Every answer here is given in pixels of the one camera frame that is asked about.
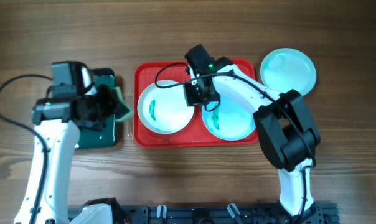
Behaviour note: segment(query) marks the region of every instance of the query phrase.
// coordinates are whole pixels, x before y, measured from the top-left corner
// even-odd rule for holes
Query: white plate
[[[177,82],[161,80],[159,86]],[[182,85],[160,89],[150,84],[139,96],[138,117],[149,130],[159,134],[171,134],[187,126],[194,115],[194,107],[187,106]]]
[[[277,49],[261,63],[261,80],[264,85],[283,93],[294,89],[303,96],[310,92],[317,80],[313,62],[295,49]]]
[[[211,110],[216,105],[217,102],[211,102],[207,105],[207,109]],[[202,119],[214,136],[227,141],[243,139],[256,128],[253,115],[223,95],[217,109],[207,112],[205,107],[202,107]]]

